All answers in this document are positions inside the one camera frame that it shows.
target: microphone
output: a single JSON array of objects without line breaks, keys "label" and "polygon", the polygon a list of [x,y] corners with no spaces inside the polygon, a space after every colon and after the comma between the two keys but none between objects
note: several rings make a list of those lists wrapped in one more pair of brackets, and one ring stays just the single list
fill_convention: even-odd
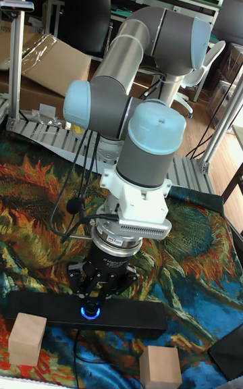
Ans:
[{"label": "microphone", "polygon": [[67,212],[75,215],[82,210],[81,218],[85,217],[84,199],[82,197],[72,197],[66,205]]}]

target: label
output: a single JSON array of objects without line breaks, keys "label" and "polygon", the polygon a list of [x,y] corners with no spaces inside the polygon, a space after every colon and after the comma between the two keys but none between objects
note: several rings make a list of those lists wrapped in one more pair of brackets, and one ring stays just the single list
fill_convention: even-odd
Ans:
[{"label": "label", "polygon": [[113,238],[111,236],[107,236],[106,240],[107,240],[107,242],[113,243],[114,245],[117,245],[118,247],[122,247],[122,244],[123,244],[122,240],[118,240],[118,239]]},{"label": "label", "polygon": [[111,269],[119,269],[123,265],[126,265],[128,262],[127,260],[126,261],[113,261],[113,260],[108,260],[108,259],[103,259],[103,261],[105,262],[106,266],[110,267]]}]

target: wooden block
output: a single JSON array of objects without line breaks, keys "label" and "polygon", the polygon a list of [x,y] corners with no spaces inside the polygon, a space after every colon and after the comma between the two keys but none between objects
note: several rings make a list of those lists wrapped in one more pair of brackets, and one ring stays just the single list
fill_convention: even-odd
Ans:
[{"label": "wooden block", "polygon": [[38,352],[37,355],[33,356],[24,356],[24,355],[15,355],[14,353],[9,354],[9,363],[13,363],[14,365],[28,365],[30,367],[36,367],[38,364]]},{"label": "wooden block", "polygon": [[17,360],[16,365],[37,364],[46,323],[47,319],[44,317],[18,313],[8,343],[10,363]]},{"label": "wooden block", "polygon": [[146,389],[177,389],[182,384],[177,348],[148,346],[139,358]]}]

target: blue light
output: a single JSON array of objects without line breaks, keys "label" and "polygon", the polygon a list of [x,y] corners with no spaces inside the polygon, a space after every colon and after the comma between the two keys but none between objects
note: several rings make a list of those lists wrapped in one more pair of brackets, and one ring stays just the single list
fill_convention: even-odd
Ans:
[{"label": "blue light", "polygon": [[99,315],[100,315],[100,312],[101,312],[101,309],[98,308],[97,309],[97,313],[95,315],[93,315],[93,317],[89,316],[89,315],[86,315],[85,314],[85,309],[84,307],[81,308],[81,314],[84,318],[86,318],[87,320],[95,320]]}]

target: patterned fabric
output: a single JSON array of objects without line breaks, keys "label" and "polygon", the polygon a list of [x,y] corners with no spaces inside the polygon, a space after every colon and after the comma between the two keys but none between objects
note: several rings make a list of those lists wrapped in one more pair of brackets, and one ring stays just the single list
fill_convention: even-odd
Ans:
[{"label": "patterned fabric", "polygon": [[[61,244],[49,230],[49,216],[70,163],[36,143],[18,136],[0,140],[0,285],[1,308],[10,290],[71,293],[66,263],[88,250],[88,242]],[[54,224],[64,231],[69,222],[68,199],[78,189],[82,168],[67,184]],[[92,175],[86,213],[94,213],[105,198],[99,177]],[[131,258],[140,274],[123,298],[162,301],[168,331],[158,340],[134,338],[120,332],[83,331],[78,354],[121,366],[77,361],[80,388],[139,388],[139,356],[149,344],[177,347],[181,389],[212,389],[225,378],[212,364],[207,349],[243,320],[242,268],[232,245],[230,228],[217,196],[173,187],[167,198],[169,236],[143,241]],[[88,234],[80,227],[79,233]],[[47,328],[37,367],[10,365],[5,321],[0,319],[0,374],[30,378],[75,388],[73,344],[75,330]]]}]

